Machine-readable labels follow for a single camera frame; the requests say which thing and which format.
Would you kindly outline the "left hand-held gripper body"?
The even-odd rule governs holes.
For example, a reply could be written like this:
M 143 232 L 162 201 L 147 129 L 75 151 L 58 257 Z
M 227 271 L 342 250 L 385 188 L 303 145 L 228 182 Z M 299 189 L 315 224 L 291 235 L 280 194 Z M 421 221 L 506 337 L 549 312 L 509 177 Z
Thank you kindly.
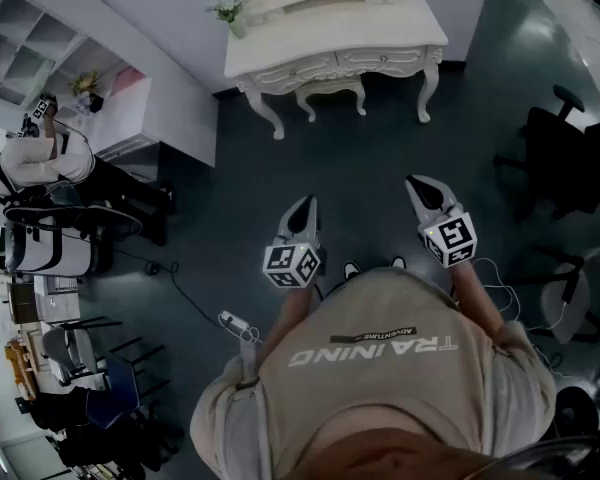
M 278 234 L 265 249 L 262 272 L 280 289 L 306 288 L 326 269 L 318 236 Z

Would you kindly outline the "person's right forearm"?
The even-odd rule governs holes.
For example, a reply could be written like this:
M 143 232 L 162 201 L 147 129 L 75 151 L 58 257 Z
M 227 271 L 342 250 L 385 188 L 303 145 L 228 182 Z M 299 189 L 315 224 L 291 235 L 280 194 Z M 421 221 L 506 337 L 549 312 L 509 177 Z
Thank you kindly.
M 475 269 L 463 262 L 449 269 L 461 312 L 493 338 L 504 325 L 504 319 L 482 285 Z

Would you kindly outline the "black-legged grey chair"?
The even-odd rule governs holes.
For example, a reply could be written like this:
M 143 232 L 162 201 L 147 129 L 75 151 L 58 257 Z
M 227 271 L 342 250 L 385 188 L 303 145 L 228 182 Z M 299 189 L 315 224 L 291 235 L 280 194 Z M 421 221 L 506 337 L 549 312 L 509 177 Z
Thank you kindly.
M 149 365 L 166 352 L 141 335 L 127 336 L 121 321 L 105 317 L 43 322 L 37 344 L 37 392 L 67 394 L 73 388 L 103 391 L 110 387 L 113 358 L 128 361 L 146 395 L 166 386 L 150 380 Z

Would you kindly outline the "white artificial flower bouquet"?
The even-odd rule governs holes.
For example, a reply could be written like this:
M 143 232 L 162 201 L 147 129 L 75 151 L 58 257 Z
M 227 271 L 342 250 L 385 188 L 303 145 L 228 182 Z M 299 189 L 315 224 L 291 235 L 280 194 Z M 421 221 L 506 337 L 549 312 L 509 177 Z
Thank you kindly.
M 248 0 L 211 0 L 205 11 L 214 13 L 216 18 L 227 23 L 234 22 L 241 14 Z

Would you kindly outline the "cream ornate stool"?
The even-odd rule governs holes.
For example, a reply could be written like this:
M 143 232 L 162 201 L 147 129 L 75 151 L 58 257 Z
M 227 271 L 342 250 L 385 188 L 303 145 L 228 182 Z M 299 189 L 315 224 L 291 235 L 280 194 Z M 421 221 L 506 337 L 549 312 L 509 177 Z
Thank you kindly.
M 307 113 L 308 122 L 316 120 L 315 110 L 310 106 L 308 98 L 312 95 L 330 95 L 341 91 L 350 91 L 356 95 L 356 110 L 360 116 L 366 116 L 364 102 L 366 93 L 359 75 L 333 80 L 317 80 L 298 87 L 294 93 L 298 106 Z

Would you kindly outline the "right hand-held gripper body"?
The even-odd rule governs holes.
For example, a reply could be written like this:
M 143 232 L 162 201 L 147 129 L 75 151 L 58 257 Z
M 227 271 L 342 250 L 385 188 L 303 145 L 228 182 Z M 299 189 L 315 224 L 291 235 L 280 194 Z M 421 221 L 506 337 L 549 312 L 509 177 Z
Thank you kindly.
M 468 212 L 454 206 L 421 230 L 426 249 L 444 268 L 472 259 L 477 235 Z

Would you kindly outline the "white ornate dressing table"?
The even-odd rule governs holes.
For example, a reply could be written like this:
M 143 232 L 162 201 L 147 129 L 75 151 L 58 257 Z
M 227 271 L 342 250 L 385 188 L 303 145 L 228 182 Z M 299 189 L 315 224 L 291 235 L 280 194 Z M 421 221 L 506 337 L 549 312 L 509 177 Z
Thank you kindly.
M 250 14 L 274 9 L 282 9 L 285 15 L 268 25 L 248 26 Z M 271 123 L 274 139 L 284 138 L 284 125 L 264 101 L 265 95 L 281 96 L 312 81 L 364 73 L 351 73 L 338 65 L 283 91 L 261 90 L 250 75 L 303 57 L 348 49 L 425 47 L 424 66 L 417 72 L 423 73 L 424 82 L 416 111 L 421 123 L 430 121 L 427 104 L 439 83 L 439 65 L 448 39 L 426 0 L 395 5 L 370 5 L 365 0 L 248 0 L 240 15 L 246 21 L 247 36 L 229 38 L 224 73 L 251 108 Z

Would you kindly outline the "grey office chair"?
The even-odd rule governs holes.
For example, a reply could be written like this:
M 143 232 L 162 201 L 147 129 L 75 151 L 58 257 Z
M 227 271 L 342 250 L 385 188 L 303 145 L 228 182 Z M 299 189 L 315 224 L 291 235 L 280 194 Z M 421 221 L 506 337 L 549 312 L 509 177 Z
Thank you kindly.
M 557 262 L 555 270 L 505 280 L 511 287 L 542 287 L 539 305 L 544 323 L 528 328 L 527 332 L 553 337 L 560 344 L 597 343 L 600 340 L 600 247 L 582 255 L 540 245 L 534 250 Z

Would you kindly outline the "orange wooden object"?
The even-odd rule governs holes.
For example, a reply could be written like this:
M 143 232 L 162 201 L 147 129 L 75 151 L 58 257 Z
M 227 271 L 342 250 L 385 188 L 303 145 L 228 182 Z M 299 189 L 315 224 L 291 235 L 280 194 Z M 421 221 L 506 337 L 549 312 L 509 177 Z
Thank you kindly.
M 26 348 L 15 339 L 9 341 L 4 350 L 5 357 L 10 362 L 14 372 L 15 384 L 22 393 L 22 397 L 27 401 L 35 401 L 38 389 Z

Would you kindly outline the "white cubby shelf unit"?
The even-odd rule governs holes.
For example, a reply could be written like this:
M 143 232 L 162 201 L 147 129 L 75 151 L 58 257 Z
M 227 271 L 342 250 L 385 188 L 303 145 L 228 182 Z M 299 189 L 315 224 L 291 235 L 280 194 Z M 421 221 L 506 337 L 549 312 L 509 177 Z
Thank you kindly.
M 0 102 L 30 107 L 85 39 L 26 0 L 0 0 Z

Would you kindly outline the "white low cabinet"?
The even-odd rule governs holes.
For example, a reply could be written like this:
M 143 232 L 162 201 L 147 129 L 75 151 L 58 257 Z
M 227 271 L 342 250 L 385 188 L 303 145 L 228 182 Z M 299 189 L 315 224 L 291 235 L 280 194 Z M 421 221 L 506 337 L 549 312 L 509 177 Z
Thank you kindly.
M 157 175 L 162 145 L 209 167 L 216 164 L 218 104 L 188 76 L 180 81 L 147 75 L 143 80 L 111 94 L 117 74 L 132 66 L 91 38 L 65 61 L 44 89 L 57 97 L 58 119 L 85 136 L 91 150 L 148 181 Z M 96 94 L 102 109 L 89 116 L 75 108 L 69 84 L 82 72 L 97 70 Z

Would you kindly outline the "blue chair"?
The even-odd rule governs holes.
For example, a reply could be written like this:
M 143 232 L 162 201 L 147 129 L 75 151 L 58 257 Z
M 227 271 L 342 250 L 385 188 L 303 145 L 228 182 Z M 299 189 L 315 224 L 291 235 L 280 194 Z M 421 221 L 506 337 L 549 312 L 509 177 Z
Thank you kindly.
M 104 391 L 90 390 L 86 398 L 86 416 L 102 430 L 109 429 L 122 416 L 140 407 L 132 363 L 116 354 L 108 354 L 105 359 L 109 387 Z

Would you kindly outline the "white power strip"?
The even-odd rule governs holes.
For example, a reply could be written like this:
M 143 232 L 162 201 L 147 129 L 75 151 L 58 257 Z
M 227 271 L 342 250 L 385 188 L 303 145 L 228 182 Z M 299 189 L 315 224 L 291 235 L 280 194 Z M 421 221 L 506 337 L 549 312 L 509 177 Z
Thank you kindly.
M 251 328 L 249 323 L 229 311 L 222 311 L 218 319 L 224 327 L 232 328 L 235 332 L 247 332 Z

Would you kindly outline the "white machine with black stripes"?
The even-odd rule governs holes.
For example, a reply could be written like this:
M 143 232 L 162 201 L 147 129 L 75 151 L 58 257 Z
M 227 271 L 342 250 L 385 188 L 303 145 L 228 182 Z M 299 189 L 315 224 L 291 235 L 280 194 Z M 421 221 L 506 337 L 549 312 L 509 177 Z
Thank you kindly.
M 104 228 L 80 218 L 62 226 L 57 217 L 39 223 L 5 220 L 5 270 L 11 274 L 79 278 L 107 272 L 113 247 Z

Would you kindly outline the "person's beige shirt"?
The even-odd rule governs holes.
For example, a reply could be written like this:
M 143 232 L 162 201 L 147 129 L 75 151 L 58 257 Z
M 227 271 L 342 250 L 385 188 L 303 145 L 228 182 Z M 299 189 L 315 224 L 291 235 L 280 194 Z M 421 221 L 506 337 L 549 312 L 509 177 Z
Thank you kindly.
M 190 435 L 220 480 L 280 480 L 358 432 L 397 428 L 495 461 L 536 443 L 556 386 L 523 326 L 493 338 L 456 294 L 406 269 L 345 281 L 269 354 L 244 345 L 200 396 Z

